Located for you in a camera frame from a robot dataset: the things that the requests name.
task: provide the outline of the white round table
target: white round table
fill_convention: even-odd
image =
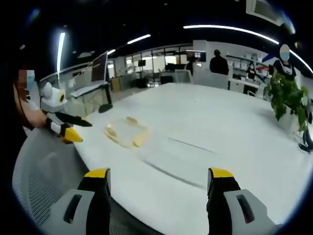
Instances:
[[[104,128],[127,116],[162,141],[153,148],[132,149],[112,142]],[[231,91],[166,84],[87,120],[92,127],[75,126],[84,140],[75,146],[87,167],[110,167],[114,200],[165,235],[208,234],[205,185],[210,167],[232,172],[279,224],[301,199],[313,166],[312,156],[300,152],[277,126],[270,103]],[[158,167],[142,161],[145,156]]]

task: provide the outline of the white cabinet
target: white cabinet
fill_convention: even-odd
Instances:
[[[230,81],[229,90],[233,92],[244,93],[245,85],[241,82]]]

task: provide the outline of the green leaves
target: green leaves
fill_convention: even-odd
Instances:
[[[278,121],[286,113],[286,106],[288,106],[291,109],[290,114],[298,116],[299,131],[308,128],[306,109],[301,102],[304,96],[309,96],[306,87],[302,86],[298,89],[295,81],[286,80],[283,75],[276,74],[264,88],[264,95],[266,94],[272,96],[271,106]]]

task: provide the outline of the hand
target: hand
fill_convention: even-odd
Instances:
[[[40,109],[31,110],[25,115],[33,127],[42,128],[45,126],[47,117]]]

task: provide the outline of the potted plant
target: potted plant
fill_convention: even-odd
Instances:
[[[271,106],[279,125],[290,133],[308,129],[306,106],[309,91],[306,87],[298,88],[295,81],[289,81],[277,73],[264,88],[264,95],[271,98]]]

